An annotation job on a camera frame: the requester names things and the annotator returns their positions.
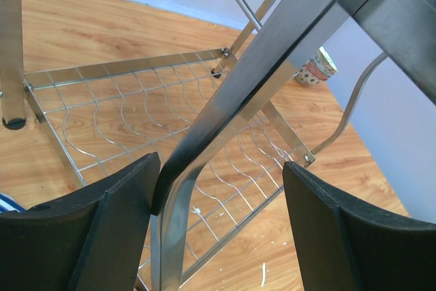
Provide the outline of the orange green leaf bowl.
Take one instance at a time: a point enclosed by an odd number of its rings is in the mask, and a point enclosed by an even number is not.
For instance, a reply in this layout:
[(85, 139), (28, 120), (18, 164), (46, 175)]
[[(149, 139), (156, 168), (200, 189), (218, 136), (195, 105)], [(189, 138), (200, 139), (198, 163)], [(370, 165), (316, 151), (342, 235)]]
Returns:
[(336, 65), (323, 46), (317, 49), (315, 62), (325, 76), (332, 76), (338, 72)]

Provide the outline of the black diamond pattern bowl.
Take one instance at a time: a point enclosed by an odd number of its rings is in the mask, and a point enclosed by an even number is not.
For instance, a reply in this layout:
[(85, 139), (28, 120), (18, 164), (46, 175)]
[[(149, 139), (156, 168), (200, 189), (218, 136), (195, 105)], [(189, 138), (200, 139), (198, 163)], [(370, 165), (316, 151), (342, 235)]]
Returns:
[(311, 73), (309, 73), (305, 69), (305, 67), (303, 67), (299, 70), (295, 79), (303, 85), (317, 85), (317, 84), (323, 82), (322, 80), (318, 80), (317, 78), (315, 78)]

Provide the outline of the pink floral bowl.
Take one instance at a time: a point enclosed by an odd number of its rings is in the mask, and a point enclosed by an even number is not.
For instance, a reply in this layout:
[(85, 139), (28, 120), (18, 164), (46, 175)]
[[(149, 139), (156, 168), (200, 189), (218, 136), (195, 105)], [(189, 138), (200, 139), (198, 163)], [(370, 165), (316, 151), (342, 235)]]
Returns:
[(309, 60), (305, 63), (305, 69), (318, 80), (326, 81), (330, 78), (315, 61)]

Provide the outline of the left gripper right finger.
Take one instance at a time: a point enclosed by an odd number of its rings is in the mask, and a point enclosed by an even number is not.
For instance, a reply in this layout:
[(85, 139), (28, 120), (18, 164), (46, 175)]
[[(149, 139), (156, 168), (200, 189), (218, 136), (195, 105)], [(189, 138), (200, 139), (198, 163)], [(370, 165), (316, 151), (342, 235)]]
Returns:
[(361, 200), (295, 162), (283, 167), (305, 290), (434, 290), (435, 224)]

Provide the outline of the steel two-tier dish rack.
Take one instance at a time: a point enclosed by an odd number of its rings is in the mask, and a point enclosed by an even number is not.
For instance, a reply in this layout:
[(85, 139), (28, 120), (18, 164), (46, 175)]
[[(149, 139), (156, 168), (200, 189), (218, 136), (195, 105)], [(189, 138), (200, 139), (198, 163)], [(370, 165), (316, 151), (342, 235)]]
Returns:
[(197, 179), (231, 139), (251, 127), (257, 113), (287, 141), (289, 162), (305, 169), (314, 162), (315, 150), (299, 139), (271, 98), (346, 17), (352, 17), (381, 48), (364, 76), (383, 60), (392, 59), (423, 94), (435, 99), (431, 69), (435, 64), (435, 0), (281, 0), (240, 59), (222, 48), (28, 74), (22, 70), (21, 0), (1, 0), (1, 105), (12, 111), (12, 118), (3, 125), (22, 128), (26, 123), (22, 110), (30, 105), (80, 189), (88, 184), (69, 153), (74, 144), (48, 121), (35, 96), (37, 90), (216, 62), (208, 75), (219, 78), (217, 90), (187, 127), (168, 132), (180, 140), (166, 161), (159, 159), (151, 202), (146, 233), (151, 238), (150, 288), (177, 290), (196, 271), (194, 266), (184, 270), (183, 259), (188, 206)]

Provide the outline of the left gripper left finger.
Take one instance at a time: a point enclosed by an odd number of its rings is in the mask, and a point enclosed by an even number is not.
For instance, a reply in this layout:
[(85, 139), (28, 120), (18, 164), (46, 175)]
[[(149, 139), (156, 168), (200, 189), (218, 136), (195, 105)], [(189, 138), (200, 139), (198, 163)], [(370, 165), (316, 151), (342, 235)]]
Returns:
[(26, 211), (1, 214), (2, 290), (132, 290), (160, 169), (149, 153)]

